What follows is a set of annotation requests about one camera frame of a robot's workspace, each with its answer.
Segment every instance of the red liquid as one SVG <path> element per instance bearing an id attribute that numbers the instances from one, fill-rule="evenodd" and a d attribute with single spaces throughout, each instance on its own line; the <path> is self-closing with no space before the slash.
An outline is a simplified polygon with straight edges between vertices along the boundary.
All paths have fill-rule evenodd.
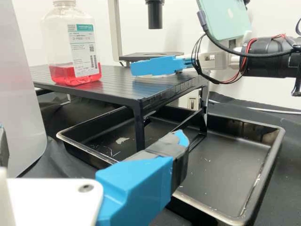
<path id="1" fill-rule="evenodd" d="M 100 63 L 98 63 L 99 73 L 88 76 L 75 77 L 74 67 L 70 65 L 53 66 L 50 65 L 50 74 L 52 81 L 56 83 L 66 84 L 68 86 L 77 86 L 80 84 L 98 81 L 102 77 Z"/>

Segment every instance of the bottle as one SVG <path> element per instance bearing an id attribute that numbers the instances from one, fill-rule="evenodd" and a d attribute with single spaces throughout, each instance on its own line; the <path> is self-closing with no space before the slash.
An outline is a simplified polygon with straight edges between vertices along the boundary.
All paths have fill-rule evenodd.
<path id="1" fill-rule="evenodd" d="M 51 79 L 69 86 L 99 80 L 94 19 L 75 8 L 76 0 L 53 4 L 41 24 Z"/>

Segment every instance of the tray rim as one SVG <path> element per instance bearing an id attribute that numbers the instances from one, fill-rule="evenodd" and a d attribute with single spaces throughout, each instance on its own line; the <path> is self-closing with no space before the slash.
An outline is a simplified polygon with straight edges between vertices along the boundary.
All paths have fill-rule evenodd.
<path id="1" fill-rule="evenodd" d="M 61 131 L 59 131 L 56 134 L 56 137 L 88 154 L 93 155 L 96 158 L 99 158 L 103 161 L 105 161 L 106 163 L 109 164 L 115 164 L 118 161 L 106 156 L 102 153 L 99 153 L 95 150 L 93 150 L 92 148 L 86 147 L 85 145 L 73 141 L 72 139 L 66 137 L 63 135 L 64 132 L 71 130 L 73 128 L 79 127 L 84 123 L 87 123 L 89 121 L 95 120 L 95 119 L 99 119 L 102 117 L 105 117 L 109 114 L 113 114 L 115 112 L 121 111 L 123 109 L 127 108 L 126 106 L 122 106 L 118 109 L 115 109 L 113 111 L 107 112 L 105 114 L 96 116 L 92 119 L 86 120 L 84 122 L 81 122 L 77 125 L 71 126 L 69 128 L 63 129 Z M 189 204 L 190 206 L 216 218 L 217 220 L 220 220 L 228 225 L 232 225 L 232 226 L 244 226 L 246 225 L 252 218 L 254 212 L 255 212 L 255 208 L 260 200 L 261 194 L 264 190 L 264 187 L 267 185 L 267 180 L 269 178 L 269 174 L 271 172 L 272 166 L 275 163 L 275 159 L 278 155 L 282 140 L 284 138 L 285 135 L 285 129 L 280 127 L 280 126 L 276 126 L 276 125 L 270 125 L 270 124 L 266 124 L 266 123 L 262 123 L 262 122 L 256 122 L 256 121 L 252 121 L 252 120 L 247 120 L 247 119 L 241 119 L 241 118 L 236 118 L 236 117 L 229 117 L 227 115 L 224 114 L 216 114 L 216 113 L 208 113 L 208 116 L 216 116 L 216 117 L 220 117 L 220 118 L 226 118 L 226 119 L 230 119 L 230 120 L 236 120 L 236 121 L 241 121 L 241 122 L 246 122 L 246 123 L 251 123 L 251 124 L 255 124 L 255 125 L 259 125 L 259 126 L 264 126 L 264 127 L 269 127 L 269 128 L 274 128 L 277 129 L 279 132 L 277 134 L 276 139 L 274 140 L 273 144 L 270 147 L 270 150 L 268 152 L 267 158 L 264 162 L 264 165 L 261 168 L 261 171 L 259 173 L 259 177 L 257 178 L 257 180 L 255 180 L 254 182 L 254 186 L 253 189 L 250 193 L 250 196 L 248 198 L 248 200 L 246 201 L 246 204 L 244 206 L 244 211 L 242 212 L 242 214 L 238 217 L 233 217 L 233 216 L 229 216 L 223 212 L 220 212 L 218 210 L 213 209 L 212 207 L 203 204 L 193 198 L 191 198 L 190 196 L 176 190 L 173 193 L 173 197 L 177 198 L 178 200 L 185 202 L 187 204 Z"/>
<path id="2" fill-rule="evenodd" d="M 272 166 L 275 163 L 275 159 L 278 155 L 282 140 L 284 138 L 285 129 L 280 126 L 276 126 L 276 125 L 270 125 L 270 124 L 266 124 L 266 123 L 262 123 L 262 122 L 255 122 L 252 120 L 245 120 L 245 119 L 240 119 L 240 118 L 236 118 L 236 117 L 229 117 L 229 116 L 223 115 L 223 114 L 208 113 L 208 115 L 221 117 L 221 118 L 227 118 L 227 119 L 231 119 L 231 120 L 243 121 L 243 122 L 252 123 L 252 124 L 265 126 L 265 127 L 270 127 L 270 128 L 277 129 L 279 131 L 275 141 L 273 142 L 273 144 L 270 147 L 266 161 L 265 161 L 264 165 L 262 166 L 257 179 L 254 182 L 253 189 L 250 193 L 248 200 L 246 201 L 244 210 L 240 216 L 238 216 L 238 217 L 229 216 L 223 212 L 215 210 L 214 208 L 191 198 L 190 196 L 188 196 L 178 190 L 176 190 L 173 193 L 173 197 L 177 198 L 178 200 L 181 200 L 182 202 L 185 202 L 185 203 L 189 204 L 190 206 L 192 206 L 192 207 L 194 207 L 194 208 L 196 208 L 196 209 L 198 209 L 198 210 L 200 210 L 228 225 L 244 226 L 251 220 L 251 218 L 255 212 L 255 208 L 260 200 L 260 196 L 264 190 L 264 187 L 267 186 L 266 183 L 269 178 L 269 174 L 271 172 Z"/>

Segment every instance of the green phone case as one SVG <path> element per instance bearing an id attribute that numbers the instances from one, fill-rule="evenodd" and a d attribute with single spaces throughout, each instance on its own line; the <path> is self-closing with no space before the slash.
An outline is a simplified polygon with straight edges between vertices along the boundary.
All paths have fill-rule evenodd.
<path id="1" fill-rule="evenodd" d="M 210 33 L 217 40 L 235 39 L 251 30 L 243 0 L 197 0 L 206 15 Z"/>

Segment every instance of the black cloth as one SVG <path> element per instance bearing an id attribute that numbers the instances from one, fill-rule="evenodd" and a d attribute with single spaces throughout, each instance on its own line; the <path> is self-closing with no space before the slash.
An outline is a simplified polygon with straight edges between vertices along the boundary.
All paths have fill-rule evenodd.
<path id="1" fill-rule="evenodd" d="M 301 116 L 263 113 L 245 106 L 282 109 L 270 105 L 235 100 L 216 93 L 210 98 L 222 102 L 210 104 L 209 112 L 248 119 L 283 127 L 286 130 L 274 173 L 262 201 L 256 226 L 301 225 Z M 71 104 L 41 104 L 47 130 L 48 147 L 45 154 L 22 176 L 25 178 L 94 178 L 96 169 L 70 155 L 61 141 L 58 131 L 96 117 L 118 106 L 77 98 Z M 190 222 L 169 210 L 164 210 L 152 225 L 191 225 Z"/>

